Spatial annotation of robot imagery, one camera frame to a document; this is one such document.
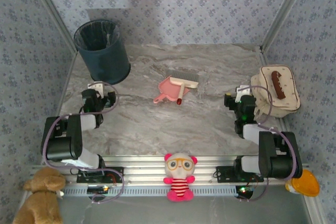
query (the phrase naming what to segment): brush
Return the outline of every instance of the brush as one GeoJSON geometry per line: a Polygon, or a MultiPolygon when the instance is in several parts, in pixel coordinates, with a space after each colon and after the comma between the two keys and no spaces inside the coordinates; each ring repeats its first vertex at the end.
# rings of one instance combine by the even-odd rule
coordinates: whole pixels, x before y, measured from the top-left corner
{"type": "Polygon", "coordinates": [[[198,85],[199,76],[194,73],[186,73],[180,71],[171,71],[170,83],[181,86],[177,99],[177,104],[181,105],[184,88],[195,89],[198,85]]]}

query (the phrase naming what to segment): striped shirt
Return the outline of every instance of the striped shirt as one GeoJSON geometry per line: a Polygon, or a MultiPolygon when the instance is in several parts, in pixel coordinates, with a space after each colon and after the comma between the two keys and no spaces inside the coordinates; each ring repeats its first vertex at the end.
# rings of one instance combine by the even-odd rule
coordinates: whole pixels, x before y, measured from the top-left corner
{"type": "Polygon", "coordinates": [[[189,189],[186,179],[173,178],[172,188],[176,192],[177,197],[183,197],[185,191],[189,189]]]}

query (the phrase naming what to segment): marble table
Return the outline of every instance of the marble table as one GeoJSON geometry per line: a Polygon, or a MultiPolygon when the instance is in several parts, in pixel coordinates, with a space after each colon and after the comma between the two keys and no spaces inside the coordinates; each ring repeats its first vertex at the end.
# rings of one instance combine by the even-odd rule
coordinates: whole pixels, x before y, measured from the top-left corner
{"type": "MultiPolygon", "coordinates": [[[[104,123],[83,132],[83,145],[101,155],[257,154],[258,146],[236,135],[235,116],[224,107],[224,94],[249,84],[258,72],[260,53],[251,45],[127,45],[129,76],[115,87],[120,104],[104,115],[104,123]],[[158,84],[167,71],[198,73],[200,83],[178,106],[158,104],[158,84]]],[[[81,56],[73,67],[61,113],[76,113],[81,91],[92,83],[81,56]]]]}

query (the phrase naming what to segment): patterned wallpaper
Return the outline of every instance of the patterned wallpaper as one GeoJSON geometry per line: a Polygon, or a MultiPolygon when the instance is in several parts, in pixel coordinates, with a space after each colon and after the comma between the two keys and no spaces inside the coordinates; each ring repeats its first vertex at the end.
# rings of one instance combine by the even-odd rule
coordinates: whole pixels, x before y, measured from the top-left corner
{"type": "Polygon", "coordinates": [[[297,0],[267,52],[295,74],[301,109],[288,116],[304,161],[321,185],[322,204],[336,223],[336,1],[297,0]]]}
{"type": "Polygon", "coordinates": [[[12,223],[26,166],[40,161],[70,51],[40,0],[0,0],[0,223],[12,223]]]}
{"type": "Polygon", "coordinates": [[[133,44],[260,45],[283,0],[53,0],[71,34],[107,18],[133,44]]]}

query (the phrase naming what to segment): stuffed animal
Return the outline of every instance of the stuffed animal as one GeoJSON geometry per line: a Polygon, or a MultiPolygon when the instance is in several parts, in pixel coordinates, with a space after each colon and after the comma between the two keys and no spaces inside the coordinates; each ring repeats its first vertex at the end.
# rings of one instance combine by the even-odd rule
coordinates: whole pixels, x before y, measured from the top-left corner
{"type": "Polygon", "coordinates": [[[28,180],[23,188],[31,191],[13,224],[62,224],[57,191],[65,187],[65,177],[56,169],[44,167],[28,180]]]}
{"type": "Polygon", "coordinates": [[[193,173],[197,158],[188,156],[184,153],[166,154],[165,172],[168,175],[163,179],[165,184],[171,184],[171,190],[167,193],[167,198],[171,201],[192,200],[193,192],[189,189],[188,184],[195,181],[193,173]]]}

